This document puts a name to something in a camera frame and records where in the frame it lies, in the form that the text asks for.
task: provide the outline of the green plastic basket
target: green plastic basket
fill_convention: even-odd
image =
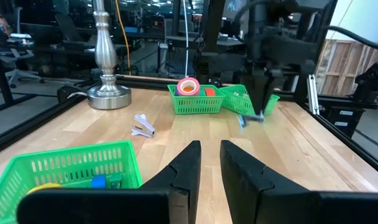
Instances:
[[[244,94],[247,94],[247,90],[244,85],[228,86],[220,88],[219,90],[221,90],[221,92],[226,95],[226,98],[224,99],[224,102],[222,104],[223,107],[238,114],[254,114],[254,109],[252,107],[250,98],[243,96]],[[279,96],[273,94],[270,96],[264,112],[265,116],[272,113],[279,98]]]
[[[53,182],[66,188],[90,188],[95,174],[109,179],[115,172],[122,173],[123,189],[142,185],[131,141],[16,156],[0,177],[0,223],[16,223],[21,198],[38,185]]]
[[[215,96],[175,96],[176,87],[177,85],[168,85],[176,114],[218,113],[225,98],[225,94],[214,85],[200,85],[200,89],[213,88]]]

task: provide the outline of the metal clip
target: metal clip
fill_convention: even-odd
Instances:
[[[142,136],[152,138],[154,135],[154,131],[155,129],[153,128],[153,126],[146,121],[146,115],[135,115],[134,127],[132,129],[131,135],[136,136],[140,134]]]
[[[245,128],[248,125],[248,121],[264,121],[264,114],[261,112],[260,115],[238,115],[239,124],[241,128]]]

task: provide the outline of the stapler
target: stapler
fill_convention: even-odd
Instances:
[[[136,136],[138,134],[152,138],[154,135],[155,129],[151,124],[146,121],[146,115],[137,114],[134,117],[134,127],[132,129],[131,135]]]

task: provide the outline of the lamp base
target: lamp base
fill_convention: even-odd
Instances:
[[[117,86],[120,91],[109,96],[99,95],[101,86],[90,88],[87,92],[88,104],[99,110],[113,110],[123,108],[131,104],[131,90],[126,87]]]

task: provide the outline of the wooden table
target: wooden table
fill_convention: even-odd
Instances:
[[[137,113],[154,125],[154,138],[131,136]],[[263,124],[251,123],[242,133],[232,111],[178,116],[167,91],[137,89],[127,108],[100,111],[83,101],[0,152],[0,175],[18,154],[122,139],[133,141],[144,182],[192,140],[201,141],[197,223],[231,223],[219,164],[223,139],[310,190],[378,192],[378,172],[295,103],[279,102]]]

